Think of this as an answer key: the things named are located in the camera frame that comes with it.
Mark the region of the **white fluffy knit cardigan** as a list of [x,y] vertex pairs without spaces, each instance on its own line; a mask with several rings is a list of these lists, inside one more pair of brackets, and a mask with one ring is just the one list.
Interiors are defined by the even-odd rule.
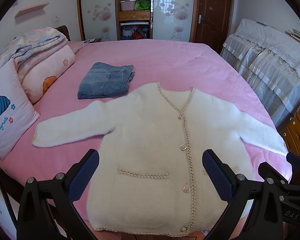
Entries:
[[96,231],[180,237],[212,228],[226,207],[202,165],[211,149],[254,179],[245,144],[286,155],[276,129],[196,89],[148,83],[108,102],[39,123],[36,147],[102,135],[87,215]]

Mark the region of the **wooden drawer cabinet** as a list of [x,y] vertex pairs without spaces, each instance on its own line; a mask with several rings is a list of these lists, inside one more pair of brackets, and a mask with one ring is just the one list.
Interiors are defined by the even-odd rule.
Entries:
[[290,116],[278,127],[278,131],[288,150],[300,156],[300,106],[293,116]]

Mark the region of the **pink cartoon bag pillow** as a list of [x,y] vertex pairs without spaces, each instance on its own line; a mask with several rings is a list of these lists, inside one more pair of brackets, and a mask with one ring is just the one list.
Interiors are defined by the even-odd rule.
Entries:
[[37,121],[21,87],[13,60],[0,68],[0,159],[4,160],[23,134]]

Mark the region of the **grey lace covered furniture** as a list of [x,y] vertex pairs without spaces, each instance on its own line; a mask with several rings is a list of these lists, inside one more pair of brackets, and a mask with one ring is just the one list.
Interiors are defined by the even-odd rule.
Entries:
[[288,35],[244,18],[221,57],[253,89],[276,127],[299,107],[300,43]]

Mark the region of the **folded blue denim jeans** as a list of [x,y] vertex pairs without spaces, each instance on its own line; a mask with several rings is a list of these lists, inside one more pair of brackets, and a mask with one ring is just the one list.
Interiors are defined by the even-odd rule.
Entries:
[[115,98],[126,95],[135,75],[133,65],[95,63],[79,84],[78,99]]

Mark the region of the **pink rolled quilt orange flower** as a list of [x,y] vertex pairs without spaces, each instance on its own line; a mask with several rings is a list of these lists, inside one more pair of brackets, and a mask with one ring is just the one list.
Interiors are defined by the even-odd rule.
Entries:
[[38,63],[23,63],[18,69],[18,77],[30,102],[38,102],[74,62],[74,52],[65,45]]

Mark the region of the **folded floral pastel blanket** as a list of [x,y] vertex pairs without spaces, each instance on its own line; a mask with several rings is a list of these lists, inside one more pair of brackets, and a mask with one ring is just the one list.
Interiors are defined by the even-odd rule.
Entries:
[[67,45],[64,34],[52,27],[36,27],[16,37],[0,51],[0,69],[10,60],[14,62],[19,80],[27,72]]

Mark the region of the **dark wooden headboard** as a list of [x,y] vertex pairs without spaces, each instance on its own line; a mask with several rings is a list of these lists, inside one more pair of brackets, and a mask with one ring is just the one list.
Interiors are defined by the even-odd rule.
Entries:
[[66,25],[61,25],[57,27],[56,30],[62,33],[67,38],[68,41],[71,41],[69,30]]

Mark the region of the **brown wooden door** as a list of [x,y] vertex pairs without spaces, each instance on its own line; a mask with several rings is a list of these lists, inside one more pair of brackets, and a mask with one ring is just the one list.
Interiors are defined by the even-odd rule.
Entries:
[[190,41],[220,53],[228,36],[233,0],[194,0]]

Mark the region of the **green bag in wardrobe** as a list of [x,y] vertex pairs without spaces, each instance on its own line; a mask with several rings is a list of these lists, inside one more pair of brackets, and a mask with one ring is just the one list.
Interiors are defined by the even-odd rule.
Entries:
[[137,11],[144,11],[144,10],[149,10],[150,9],[150,1],[143,1],[143,0],[138,0],[135,3],[134,10]]

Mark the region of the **white floral sliding wardrobe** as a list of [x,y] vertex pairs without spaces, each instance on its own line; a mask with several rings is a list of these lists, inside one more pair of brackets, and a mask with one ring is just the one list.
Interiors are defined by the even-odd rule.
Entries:
[[81,37],[189,42],[194,0],[77,0]]

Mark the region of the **pink wall shelf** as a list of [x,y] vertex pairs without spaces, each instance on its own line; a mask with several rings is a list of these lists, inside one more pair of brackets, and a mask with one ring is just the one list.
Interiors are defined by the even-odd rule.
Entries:
[[20,9],[14,16],[14,18],[18,18],[20,16],[24,16],[26,14],[29,14],[29,13],[32,13],[32,12],[35,12],[35,11],[38,11],[38,10],[42,10],[44,9],[47,5],[49,5],[49,2],[47,3],[40,3],[40,4],[37,4],[37,5],[32,5],[30,7],[26,7],[26,8],[23,8],[23,9]]

